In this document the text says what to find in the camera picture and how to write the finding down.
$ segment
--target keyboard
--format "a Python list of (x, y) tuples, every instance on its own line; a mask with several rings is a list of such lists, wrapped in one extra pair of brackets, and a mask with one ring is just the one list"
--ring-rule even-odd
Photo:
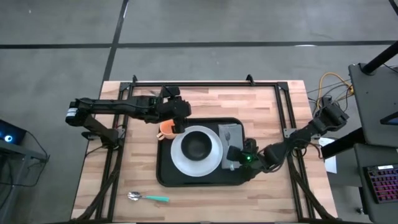
[(398, 202), (398, 164), (364, 168), (376, 203)]

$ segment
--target black metal table frame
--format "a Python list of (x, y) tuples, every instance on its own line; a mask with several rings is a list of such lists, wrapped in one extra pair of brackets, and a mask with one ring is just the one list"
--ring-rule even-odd
[[(241, 81), (241, 82), (139, 82), (137, 81), (137, 78), (133, 76), (132, 82), (121, 82), (119, 86), (119, 94), (118, 94), (118, 99), (121, 100), (127, 93), (127, 97), (132, 96), (133, 90), (135, 87), (161, 87), (161, 86), (233, 86), (233, 87), (239, 87), (239, 86), (251, 86), (253, 88), (257, 86), (268, 86), (272, 87), (275, 91), (275, 97), (276, 97), (276, 102), (277, 102), (277, 107), (278, 107), (278, 113), (279, 113), (279, 119), (280, 119), (280, 127), (281, 127), (281, 132), (282, 136), (285, 139), (283, 135), (283, 130), (287, 127), (287, 123), (285, 120), (285, 115), (284, 115), (284, 108), (282, 105), (282, 97), (281, 97), (281, 92), (284, 92), (285, 95), (285, 100), (287, 103), (287, 111), (289, 114), (289, 120), (290, 120), (290, 125), (291, 128), (296, 128), (296, 123), (295, 123), (295, 117), (294, 117), (294, 112), (293, 112), (293, 107), (292, 107), (292, 101), (290, 98), (290, 92), (289, 92), (289, 86), (287, 82), (255, 82), (252, 78), (251, 75), (248, 75), (246, 78), (246, 81)], [(115, 115), (113, 119), (113, 128), (117, 128), (118, 126), (118, 121), (119, 121), (119, 115)], [(127, 127), (127, 122), (128, 122), (128, 116), (124, 116), (123, 118), (123, 127)], [(63, 223), (111, 223), (113, 222), (113, 215), (114, 215), (114, 206), (116, 203), (116, 196), (117, 196), (117, 191), (118, 191), (118, 182), (119, 182), (119, 172), (121, 169), (121, 163), (122, 163), (122, 158), (123, 158), (123, 150), (124, 150), (124, 142), (125, 142), (125, 137), (122, 139), (122, 145), (119, 147), (116, 152), (116, 162), (114, 165), (114, 169), (111, 171), (111, 161), (113, 157), (113, 152), (112, 150), (108, 150), (107, 155), (106, 155), (106, 160), (104, 164), (104, 172), (103, 172), (103, 178), (101, 181), (101, 189), (99, 190), (98, 195), (95, 197), (93, 202), (89, 205), (87, 209), (94, 209), (96, 210), (95, 218), (90, 219), (91, 215), (85, 218), (77, 218), (77, 219), (72, 219), (68, 222), (63, 222)], [(298, 166), (299, 166), (299, 171), (300, 175), (302, 176), (304, 182), (308, 185), (308, 179), (307, 179), (307, 173), (305, 171), (305, 165), (304, 165), (304, 160), (302, 156), (301, 151), (297, 151), (297, 160), (298, 160)], [(288, 155), (287, 157), (287, 162), (289, 164), (293, 164), (293, 157), (291, 154)], [(297, 214), (297, 220), (303, 220), (305, 219), (303, 217), (303, 208), (301, 206), (300, 202), (300, 194), (299, 194), (299, 189), (297, 187), (296, 181), (291, 177), (292, 173), (292, 166), (289, 166), (289, 173), (290, 173), (290, 181), (292, 184), (292, 191), (293, 191), (293, 197), (294, 197), (294, 204), (295, 204), (295, 211)], [(109, 207), (108, 207), (108, 212), (106, 214), (106, 218), (103, 217), (103, 204), (104, 204), (104, 198), (106, 192), (111, 188), (111, 195), (109, 198)], [(308, 216), (310, 219), (315, 218), (315, 212), (313, 209), (313, 206), (311, 205), (309, 199), (306, 197), (306, 204), (308, 208)]]

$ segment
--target wooden table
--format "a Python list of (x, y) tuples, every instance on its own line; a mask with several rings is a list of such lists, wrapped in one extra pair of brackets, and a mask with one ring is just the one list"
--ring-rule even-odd
[[(312, 119), (303, 81), (288, 81), (298, 128)], [(117, 99), (120, 82), (105, 82), (101, 99)], [(191, 118), (235, 117), (243, 122), (247, 138), (262, 148), (282, 141), (275, 91), (270, 87), (181, 87), (181, 95), (192, 106)], [(151, 95), (160, 88), (135, 87), (133, 95)], [(113, 115), (96, 119), (111, 127)], [(276, 173), (259, 174), (234, 187), (161, 186), (155, 176), (158, 124), (145, 124), (129, 118), (124, 147), (114, 222), (275, 222), (295, 221), (292, 187), (287, 164)], [(100, 146), (92, 142), (88, 151)], [(100, 189), (106, 150), (90, 154), (83, 165), (72, 218), (78, 217)], [(310, 188), (320, 203), (337, 216), (328, 177), (317, 151), (309, 147), (305, 155)], [(170, 197), (170, 203), (127, 199), (127, 193)], [(305, 200), (300, 193), (303, 210)], [(105, 198), (104, 211), (108, 211)]]

